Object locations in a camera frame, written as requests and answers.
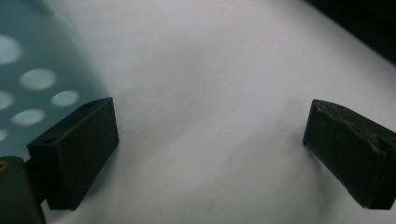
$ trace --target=white table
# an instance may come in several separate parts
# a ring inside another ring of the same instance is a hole
[[[302,144],[312,99],[396,131],[395,66],[305,1],[64,0],[114,97],[120,146],[49,223],[360,223]]]

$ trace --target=white circle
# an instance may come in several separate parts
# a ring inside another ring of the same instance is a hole
[[[79,98],[79,94],[76,91],[62,91],[54,95],[50,99],[50,102],[53,105],[59,107],[65,107],[65,106],[73,105],[78,100],[78,98]]]
[[[11,93],[0,91],[0,110],[6,109],[14,103],[14,97]]]
[[[20,43],[15,39],[0,35],[0,65],[13,63],[22,56]]]
[[[20,126],[30,126],[40,122],[46,114],[41,109],[29,109],[22,111],[11,118],[11,122]]]
[[[20,77],[21,85],[33,91],[42,91],[49,88],[55,81],[55,73],[47,68],[33,69]]]
[[[8,132],[6,130],[0,129],[0,142],[3,142],[8,138]]]

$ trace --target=white surface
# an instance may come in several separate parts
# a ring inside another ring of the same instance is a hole
[[[396,130],[396,70],[304,1],[67,0],[120,147],[49,223],[393,223],[302,145],[312,99]]]

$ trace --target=perforated plastic basket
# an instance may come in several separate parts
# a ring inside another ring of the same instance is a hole
[[[107,97],[64,16],[39,0],[0,0],[0,156],[80,105]]]

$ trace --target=black object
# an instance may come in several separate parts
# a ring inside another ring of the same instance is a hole
[[[344,106],[314,100],[304,144],[361,206],[392,207],[396,197],[396,133]]]
[[[0,223],[45,223],[45,199],[51,209],[77,209],[118,143],[113,101],[106,98],[37,137],[28,162],[0,158]]]
[[[396,63],[394,0],[307,0],[362,42]]]

